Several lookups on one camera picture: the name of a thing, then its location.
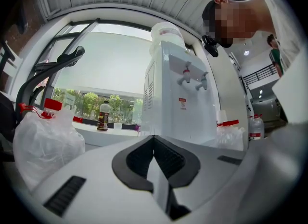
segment soy sauce bottle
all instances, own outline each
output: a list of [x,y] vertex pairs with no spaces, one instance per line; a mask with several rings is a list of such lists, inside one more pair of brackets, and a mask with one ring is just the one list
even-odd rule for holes
[[97,130],[99,131],[108,130],[108,116],[111,109],[108,103],[108,101],[104,101],[104,103],[100,106],[100,115],[98,116],[97,122]]

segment red tag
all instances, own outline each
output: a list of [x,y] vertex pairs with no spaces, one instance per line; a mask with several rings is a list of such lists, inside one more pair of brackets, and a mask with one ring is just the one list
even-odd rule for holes
[[251,136],[251,137],[261,137],[261,133],[250,133],[249,136]]

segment water dispenser tap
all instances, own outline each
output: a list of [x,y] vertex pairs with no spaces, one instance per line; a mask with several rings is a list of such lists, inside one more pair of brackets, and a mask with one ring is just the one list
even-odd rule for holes
[[208,74],[208,72],[205,72],[203,75],[202,75],[202,78],[201,78],[201,84],[198,84],[196,86],[196,90],[199,90],[201,87],[203,87],[203,89],[207,89],[207,81],[206,81],[206,75]]
[[185,80],[187,83],[190,83],[190,81],[191,81],[191,74],[190,74],[190,71],[189,71],[189,69],[188,69],[188,67],[189,67],[190,64],[191,64],[191,62],[189,62],[189,61],[186,62],[186,64],[185,64],[186,69],[183,71],[183,77],[177,80],[177,83],[178,83],[179,85],[182,85],[182,83],[184,82],[184,80]]

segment green shirt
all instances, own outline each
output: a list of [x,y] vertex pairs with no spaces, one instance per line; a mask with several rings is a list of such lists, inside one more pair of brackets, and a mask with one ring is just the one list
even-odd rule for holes
[[272,49],[269,54],[270,54],[269,57],[271,61],[273,62],[273,64],[277,63],[280,67],[281,73],[283,74],[283,69],[282,69],[282,65],[280,61],[279,49]]

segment man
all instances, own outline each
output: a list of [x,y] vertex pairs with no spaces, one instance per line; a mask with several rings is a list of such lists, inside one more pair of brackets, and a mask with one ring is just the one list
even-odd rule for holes
[[285,0],[212,0],[202,18],[206,32],[223,47],[252,38],[258,30],[275,35],[284,70],[306,41]]
[[281,78],[283,75],[283,67],[281,65],[281,61],[280,61],[280,53],[279,53],[279,49],[278,49],[278,42],[275,39],[273,34],[270,34],[267,38],[267,42],[268,45],[271,46],[273,49],[270,51],[270,60],[272,61],[273,65],[276,67],[277,69],[277,73],[279,75],[279,77]]

